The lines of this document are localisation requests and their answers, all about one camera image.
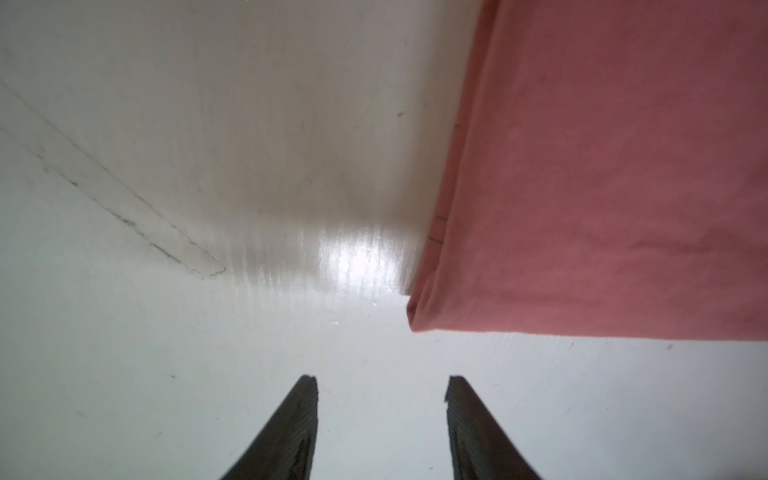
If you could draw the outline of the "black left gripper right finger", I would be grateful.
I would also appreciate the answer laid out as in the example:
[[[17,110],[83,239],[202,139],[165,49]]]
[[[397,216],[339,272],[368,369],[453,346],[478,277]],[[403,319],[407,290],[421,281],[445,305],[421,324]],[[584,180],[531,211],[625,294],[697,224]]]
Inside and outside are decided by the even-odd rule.
[[[540,480],[470,383],[451,376],[445,395],[456,480]]]

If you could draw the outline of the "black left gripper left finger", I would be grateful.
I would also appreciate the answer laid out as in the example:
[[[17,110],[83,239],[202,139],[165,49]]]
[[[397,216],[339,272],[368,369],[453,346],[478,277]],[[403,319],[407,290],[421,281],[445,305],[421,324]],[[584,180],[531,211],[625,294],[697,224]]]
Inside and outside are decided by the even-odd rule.
[[[307,480],[318,428],[318,385],[302,375],[225,480]]]

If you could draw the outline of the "maroon garment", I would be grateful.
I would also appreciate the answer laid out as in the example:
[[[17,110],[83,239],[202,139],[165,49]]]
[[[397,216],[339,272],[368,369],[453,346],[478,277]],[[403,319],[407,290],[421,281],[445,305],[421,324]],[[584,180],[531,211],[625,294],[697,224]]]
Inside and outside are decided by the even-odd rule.
[[[486,1],[415,332],[767,337],[767,5]]]

